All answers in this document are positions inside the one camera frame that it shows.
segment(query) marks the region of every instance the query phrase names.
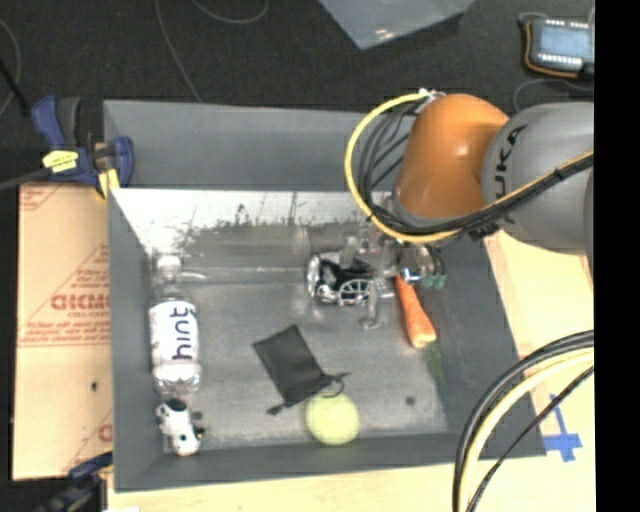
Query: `black floor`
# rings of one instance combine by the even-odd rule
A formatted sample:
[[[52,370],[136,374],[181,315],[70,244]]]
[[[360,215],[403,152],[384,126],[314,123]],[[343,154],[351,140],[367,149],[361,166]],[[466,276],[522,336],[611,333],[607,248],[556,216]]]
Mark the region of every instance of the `black floor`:
[[[264,0],[201,0],[229,17],[252,16]],[[47,94],[83,99],[80,142],[102,134],[105,98],[197,101],[172,58],[166,34],[202,101],[366,112],[419,87],[467,92],[513,113],[512,94],[538,76],[522,64],[523,12],[586,19],[592,0],[477,0],[460,18],[359,50],[316,0],[271,0],[255,23],[205,16],[190,1],[3,0],[0,59],[27,102]],[[402,2],[397,2],[402,9]],[[0,76],[0,111],[9,94]],[[533,87],[523,105],[574,98],[562,87]],[[0,181],[39,167],[44,142],[14,101],[0,114]],[[64,482],[10,480],[16,292],[15,190],[0,192],[0,510],[29,511]]]

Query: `black pouch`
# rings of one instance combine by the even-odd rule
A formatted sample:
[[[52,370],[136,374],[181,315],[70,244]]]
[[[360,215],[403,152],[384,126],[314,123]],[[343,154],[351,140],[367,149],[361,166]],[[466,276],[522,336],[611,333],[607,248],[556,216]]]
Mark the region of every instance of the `black pouch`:
[[[278,414],[283,407],[292,407],[315,395],[333,382],[344,387],[342,379],[348,373],[326,374],[297,325],[274,334],[253,344],[262,364],[278,389],[284,402],[267,410],[269,414]]]

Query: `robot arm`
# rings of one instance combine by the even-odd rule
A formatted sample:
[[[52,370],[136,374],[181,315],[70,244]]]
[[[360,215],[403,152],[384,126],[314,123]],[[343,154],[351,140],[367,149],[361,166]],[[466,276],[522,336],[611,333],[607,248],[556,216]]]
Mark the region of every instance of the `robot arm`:
[[[353,178],[351,159],[365,126],[403,103],[422,110],[385,210],[371,202],[367,179]],[[421,91],[363,120],[347,146],[345,172],[356,202],[392,238],[441,243],[502,228],[528,244],[586,254],[593,272],[593,139],[592,103],[539,105],[509,118],[474,96]],[[370,153],[377,143],[367,141]]]

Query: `blue cross marking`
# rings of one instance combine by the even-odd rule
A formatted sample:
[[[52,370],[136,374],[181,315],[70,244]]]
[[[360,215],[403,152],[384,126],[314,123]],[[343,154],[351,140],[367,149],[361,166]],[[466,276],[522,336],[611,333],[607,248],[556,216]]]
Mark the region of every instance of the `blue cross marking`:
[[[560,426],[560,433],[542,436],[542,442],[547,451],[558,450],[562,457],[562,462],[571,462],[576,460],[576,456],[573,450],[576,448],[582,448],[582,442],[578,434],[570,434],[567,432],[567,427],[564,424],[564,418],[560,412],[559,407],[554,407],[553,412],[556,415],[556,420]]]

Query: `hint bottle label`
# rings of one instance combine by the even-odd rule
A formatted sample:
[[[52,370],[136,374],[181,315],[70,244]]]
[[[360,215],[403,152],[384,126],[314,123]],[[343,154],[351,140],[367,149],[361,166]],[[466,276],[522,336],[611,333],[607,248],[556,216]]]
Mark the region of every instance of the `hint bottle label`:
[[[162,302],[149,310],[154,366],[198,361],[200,348],[196,307],[184,300]]]

